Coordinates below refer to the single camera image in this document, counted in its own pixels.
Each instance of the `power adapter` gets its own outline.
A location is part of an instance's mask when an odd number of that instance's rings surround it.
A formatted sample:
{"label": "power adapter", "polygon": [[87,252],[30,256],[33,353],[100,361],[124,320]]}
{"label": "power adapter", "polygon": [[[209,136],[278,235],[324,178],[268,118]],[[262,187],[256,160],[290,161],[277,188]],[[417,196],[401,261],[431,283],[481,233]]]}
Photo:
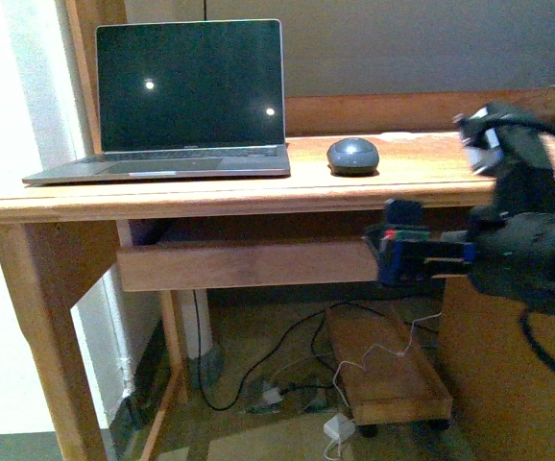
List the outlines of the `power adapter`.
{"label": "power adapter", "polygon": [[325,434],[336,444],[343,444],[356,430],[356,425],[343,413],[336,414],[325,423]]}

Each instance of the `laptop trackpad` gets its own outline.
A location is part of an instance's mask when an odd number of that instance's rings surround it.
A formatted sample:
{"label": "laptop trackpad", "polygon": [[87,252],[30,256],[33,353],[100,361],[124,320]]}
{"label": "laptop trackpad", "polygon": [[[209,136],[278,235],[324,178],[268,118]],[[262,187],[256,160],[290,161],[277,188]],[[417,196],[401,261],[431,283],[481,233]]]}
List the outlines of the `laptop trackpad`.
{"label": "laptop trackpad", "polygon": [[151,175],[178,171],[212,170],[218,167],[221,158],[172,158],[168,160],[122,161],[100,172],[113,175]]}

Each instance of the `laptop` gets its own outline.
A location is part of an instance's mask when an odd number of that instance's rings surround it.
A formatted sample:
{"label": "laptop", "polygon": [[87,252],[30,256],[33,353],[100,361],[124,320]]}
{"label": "laptop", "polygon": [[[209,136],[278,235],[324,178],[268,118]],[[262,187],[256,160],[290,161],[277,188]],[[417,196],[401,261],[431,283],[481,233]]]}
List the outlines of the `laptop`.
{"label": "laptop", "polygon": [[96,48],[103,154],[23,182],[289,175],[279,21],[101,26]]}

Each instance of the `robotic arm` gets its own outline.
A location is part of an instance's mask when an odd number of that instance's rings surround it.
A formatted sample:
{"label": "robotic arm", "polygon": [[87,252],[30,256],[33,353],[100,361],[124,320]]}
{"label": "robotic arm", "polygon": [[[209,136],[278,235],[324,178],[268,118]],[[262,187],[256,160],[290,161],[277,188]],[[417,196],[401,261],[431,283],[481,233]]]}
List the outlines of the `robotic arm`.
{"label": "robotic arm", "polygon": [[422,226],[421,204],[390,201],[385,223],[366,229],[378,280],[395,286],[465,274],[480,293],[525,303],[521,330],[555,373],[527,321],[531,312],[555,315],[555,179],[539,138],[555,136],[555,127],[499,103],[455,122],[474,173],[495,178],[493,200],[471,210],[467,230],[439,241]]}

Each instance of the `desk top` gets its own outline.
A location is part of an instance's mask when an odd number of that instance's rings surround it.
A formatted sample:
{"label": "desk top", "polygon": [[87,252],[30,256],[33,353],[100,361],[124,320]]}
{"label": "desk top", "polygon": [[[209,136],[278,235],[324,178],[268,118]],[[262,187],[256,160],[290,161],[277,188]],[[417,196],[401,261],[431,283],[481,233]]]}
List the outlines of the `desk top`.
{"label": "desk top", "polygon": [[[379,174],[330,174],[328,147],[343,136],[288,139],[291,176],[280,179],[136,182],[0,188],[0,223],[382,209],[387,199],[428,207],[487,204],[494,182],[471,173],[457,133],[363,137],[380,153]],[[555,140],[544,142],[555,165]]]}

